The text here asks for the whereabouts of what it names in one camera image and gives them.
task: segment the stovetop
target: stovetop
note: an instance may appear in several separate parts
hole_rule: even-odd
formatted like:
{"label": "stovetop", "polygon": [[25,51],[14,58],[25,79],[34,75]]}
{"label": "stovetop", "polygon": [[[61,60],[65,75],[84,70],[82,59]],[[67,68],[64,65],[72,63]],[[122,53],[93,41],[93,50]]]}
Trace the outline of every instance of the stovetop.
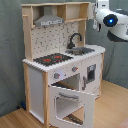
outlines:
{"label": "stovetop", "polygon": [[73,59],[73,57],[67,56],[67,55],[63,55],[60,53],[54,53],[51,55],[47,55],[44,57],[40,57],[40,58],[36,58],[34,59],[34,62],[37,62],[39,64],[42,64],[46,67],[57,64],[57,63],[61,63],[67,60]]}

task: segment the upper shelf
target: upper shelf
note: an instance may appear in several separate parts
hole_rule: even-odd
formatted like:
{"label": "upper shelf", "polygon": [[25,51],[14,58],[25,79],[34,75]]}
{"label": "upper shelf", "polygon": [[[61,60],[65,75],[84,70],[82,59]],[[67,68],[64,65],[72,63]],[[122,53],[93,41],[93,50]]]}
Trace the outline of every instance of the upper shelf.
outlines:
{"label": "upper shelf", "polygon": [[22,4],[23,17],[28,18],[31,28],[35,27],[34,21],[44,14],[44,6],[52,5],[54,15],[65,20],[65,23],[87,20],[90,2],[67,2],[67,3],[43,3],[43,4]]}
{"label": "upper shelf", "polygon": [[84,4],[90,2],[67,2],[67,3],[41,3],[41,4],[21,4],[21,6],[46,6],[46,5],[69,5],[69,4]]}

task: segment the open oven door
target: open oven door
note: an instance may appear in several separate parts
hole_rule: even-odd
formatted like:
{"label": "open oven door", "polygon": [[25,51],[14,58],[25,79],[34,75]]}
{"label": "open oven door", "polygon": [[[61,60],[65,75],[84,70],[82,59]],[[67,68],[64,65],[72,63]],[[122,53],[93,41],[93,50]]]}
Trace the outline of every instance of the open oven door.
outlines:
{"label": "open oven door", "polygon": [[[56,86],[49,87],[49,120],[58,128],[93,128],[95,95]],[[82,123],[70,119],[73,112],[84,108]]]}

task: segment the sink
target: sink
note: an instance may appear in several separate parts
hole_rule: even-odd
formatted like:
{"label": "sink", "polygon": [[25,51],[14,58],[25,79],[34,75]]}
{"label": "sink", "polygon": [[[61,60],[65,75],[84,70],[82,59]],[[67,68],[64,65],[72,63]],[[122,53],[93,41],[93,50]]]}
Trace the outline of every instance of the sink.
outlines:
{"label": "sink", "polygon": [[66,50],[65,53],[72,54],[72,55],[85,55],[90,52],[94,52],[94,49],[86,48],[86,47],[78,47],[73,49]]}

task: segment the play kitchen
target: play kitchen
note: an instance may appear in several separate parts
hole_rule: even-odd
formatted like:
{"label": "play kitchen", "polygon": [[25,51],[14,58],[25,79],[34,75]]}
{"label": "play kitchen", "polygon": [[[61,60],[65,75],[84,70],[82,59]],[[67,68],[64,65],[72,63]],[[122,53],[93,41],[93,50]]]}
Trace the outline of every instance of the play kitchen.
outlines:
{"label": "play kitchen", "polygon": [[45,128],[93,128],[105,49],[85,45],[92,6],[87,2],[22,5],[26,108]]}

